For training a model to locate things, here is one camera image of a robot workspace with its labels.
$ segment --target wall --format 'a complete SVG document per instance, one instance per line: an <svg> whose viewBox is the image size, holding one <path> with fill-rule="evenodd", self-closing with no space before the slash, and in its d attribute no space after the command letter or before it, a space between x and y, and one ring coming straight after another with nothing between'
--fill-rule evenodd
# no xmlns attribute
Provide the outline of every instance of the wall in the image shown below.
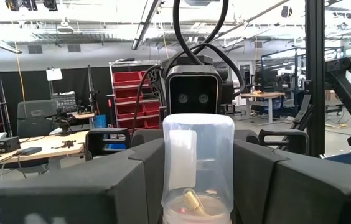
<svg viewBox="0 0 351 224"><path fill-rule="evenodd" d="M245 47L236 49L228 56L236 63L237 61L253 60L256 56L260 59L263 54L270 54L277 50L285 49L285 41L272 41L265 43L262 49L254 49L254 42L245 44ZM43 54L29 54L27 46L19 47L23 51L19 54L21 71L45 70L47 67L55 68L84 68L87 65L92 67L105 67L108 62L114 62L120 58L134 57L136 60L157 60L166 59L165 49L157 50L155 47L140 47L139 50L131 50L131 43L117 44L83 44L82 52L68 53L66 45L57 47L55 45L43 45ZM168 49L169 56L173 56L180 49ZM203 54L213 57L215 61L221 59L211 50L204 50ZM17 55L0 49L0 70L18 71Z"/></svg>

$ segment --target black post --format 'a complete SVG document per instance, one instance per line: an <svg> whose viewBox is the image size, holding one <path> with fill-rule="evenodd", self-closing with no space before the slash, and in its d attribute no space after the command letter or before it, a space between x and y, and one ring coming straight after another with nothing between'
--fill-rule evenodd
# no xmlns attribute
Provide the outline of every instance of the black post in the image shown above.
<svg viewBox="0 0 351 224"><path fill-rule="evenodd" d="M307 127L310 156L325 153L325 6L324 0L306 0L306 69L311 81L313 114Z"/></svg>

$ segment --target office chair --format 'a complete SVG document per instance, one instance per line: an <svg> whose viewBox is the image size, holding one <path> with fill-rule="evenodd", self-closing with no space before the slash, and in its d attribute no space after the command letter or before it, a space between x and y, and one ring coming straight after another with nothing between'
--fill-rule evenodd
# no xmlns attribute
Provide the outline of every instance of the office chair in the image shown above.
<svg viewBox="0 0 351 224"><path fill-rule="evenodd" d="M17 133L19 138L48 136L55 127L46 117L56 114L56 109L57 102L55 100L20 102L17 112ZM4 168L16 169L24 174L43 174L48 171L49 159L35 159L32 161L22 161L20 163L21 168L19 168L17 162L8 163Z"/></svg>

